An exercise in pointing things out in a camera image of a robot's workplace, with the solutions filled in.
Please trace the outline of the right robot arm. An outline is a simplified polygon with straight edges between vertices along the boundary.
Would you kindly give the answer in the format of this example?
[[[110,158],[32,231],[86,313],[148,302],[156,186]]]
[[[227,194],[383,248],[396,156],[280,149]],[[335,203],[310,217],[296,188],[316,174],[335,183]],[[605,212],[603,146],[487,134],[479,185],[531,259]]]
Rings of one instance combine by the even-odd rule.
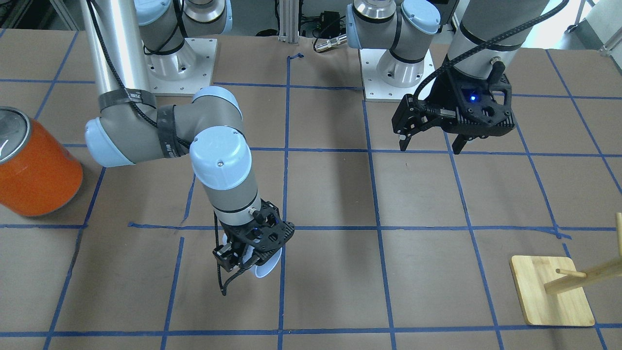
[[[268,275],[293,236],[278,208],[260,196],[235,95],[198,89],[191,102],[157,105],[150,78],[199,75],[199,55],[185,33],[229,29],[228,0],[83,0],[96,69],[100,115],[85,126],[96,162],[107,168],[189,155],[224,234],[213,251],[219,267]]]

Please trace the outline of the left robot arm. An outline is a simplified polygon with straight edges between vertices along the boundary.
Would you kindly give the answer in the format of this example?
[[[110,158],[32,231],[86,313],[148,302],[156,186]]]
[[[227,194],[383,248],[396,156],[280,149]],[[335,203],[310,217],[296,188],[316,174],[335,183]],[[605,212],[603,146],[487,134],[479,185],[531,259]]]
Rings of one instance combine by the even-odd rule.
[[[471,0],[442,64],[424,76],[424,59],[442,27],[444,1],[354,0],[346,10],[348,45],[380,49],[384,82],[414,88],[391,123],[401,151],[431,128],[455,134],[454,154],[475,138],[502,137],[516,128],[506,67],[532,27],[563,9],[546,0]]]

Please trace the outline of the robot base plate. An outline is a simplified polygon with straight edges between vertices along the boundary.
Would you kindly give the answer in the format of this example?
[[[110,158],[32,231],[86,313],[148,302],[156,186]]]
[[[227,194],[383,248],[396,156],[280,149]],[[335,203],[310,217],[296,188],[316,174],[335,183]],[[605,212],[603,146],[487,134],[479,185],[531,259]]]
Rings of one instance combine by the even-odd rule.
[[[360,49],[359,54],[367,102],[399,102],[435,70],[430,51],[415,64],[397,60],[388,50]]]
[[[212,85],[218,40],[186,38],[169,55],[146,55],[150,91],[157,96],[191,97]]]

